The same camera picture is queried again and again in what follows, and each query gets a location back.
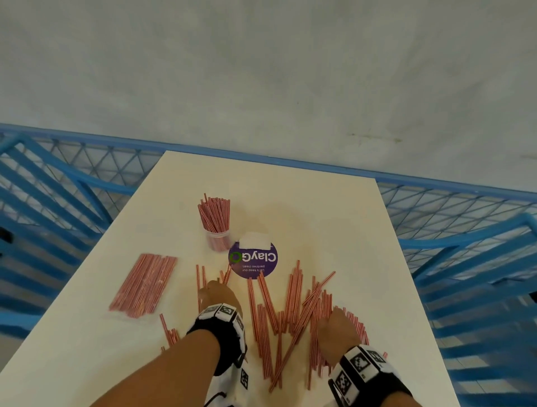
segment clear plastic cup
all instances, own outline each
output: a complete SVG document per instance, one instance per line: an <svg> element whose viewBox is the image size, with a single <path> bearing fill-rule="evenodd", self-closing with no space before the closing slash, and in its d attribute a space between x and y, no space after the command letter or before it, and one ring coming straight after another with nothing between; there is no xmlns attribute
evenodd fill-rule
<svg viewBox="0 0 537 407"><path fill-rule="evenodd" d="M205 230L205 233L207 235L207 243L214 251L226 251L231 249L231 246L233 246L231 237L229 236L229 230L222 233L213 233Z"/></svg>

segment cup of straws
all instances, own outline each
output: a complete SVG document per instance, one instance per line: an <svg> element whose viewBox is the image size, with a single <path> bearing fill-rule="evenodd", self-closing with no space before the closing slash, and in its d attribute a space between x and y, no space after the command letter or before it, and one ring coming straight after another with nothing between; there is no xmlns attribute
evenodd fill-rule
<svg viewBox="0 0 537 407"><path fill-rule="evenodd" d="M204 194L205 201L201 199L198 205L201 223L205 229L209 247L217 252L229 250L233 245L229 235L229 207L230 200L211 198Z"/></svg>

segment forearm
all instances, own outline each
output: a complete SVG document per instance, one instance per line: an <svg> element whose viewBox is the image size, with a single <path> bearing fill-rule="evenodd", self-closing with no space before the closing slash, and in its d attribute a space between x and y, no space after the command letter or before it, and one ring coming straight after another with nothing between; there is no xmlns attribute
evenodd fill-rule
<svg viewBox="0 0 537 407"><path fill-rule="evenodd" d="M91 407L202 407L219 358L220 346L213 334L194 331Z"/></svg>
<svg viewBox="0 0 537 407"><path fill-rule="evenodd" d="M386 397L380 407L421 407L421 405L408 394L397 392Z"/></svg>

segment hand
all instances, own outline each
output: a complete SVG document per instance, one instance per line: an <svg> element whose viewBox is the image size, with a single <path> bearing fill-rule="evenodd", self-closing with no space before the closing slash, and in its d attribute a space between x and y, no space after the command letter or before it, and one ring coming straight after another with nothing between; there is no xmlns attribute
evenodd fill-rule
<svg viewBox="0 0 537 407"><path fill-rule="evenodd" d="M207 287L202 288L199 292L201 299L201 309L204 310L214 304L225 303L237 308L242 317L242 307L235 293L228 286L219 283L216 280L209 281Z"/></svg>
<svg viewBox="0 0 537 407"><path fill-rule="evenodd" d="M340 308L334 309L330 319L319 320L317 338L321 354L332 367L350 348L361 344L356 327Z"/></svg>

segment tabletop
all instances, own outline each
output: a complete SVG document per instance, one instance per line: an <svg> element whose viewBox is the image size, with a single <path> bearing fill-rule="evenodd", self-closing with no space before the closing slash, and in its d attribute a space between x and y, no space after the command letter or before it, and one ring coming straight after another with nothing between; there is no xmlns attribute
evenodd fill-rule
<svg viewBox="0 0 537 407"><path fill-rule="evenodd" d="M231 200L231 233L267 233L278 264L266 277L276 311L288 276L301 261L304 285L336 275L326 288L334 305L365 323L371 345L390 361L424 406L459 405L374 179L208 156L166 152L0 373L4 407L79 407L160 354L158 313L182 336L197 315L195 265L216 279L227 253L209 249L197 204ZM129 319L108 311L140 253L178 257L157 312ZM246 280L229 286L243 305L246 342L255 349ZM257 302L262 301L257 283ZM277 341L272 340L275 356ZM284 335L284 352L290 342ZM260 406L323 406L326 377L305 389L309 335L269 394L257 352L249 352Z"/></svg>

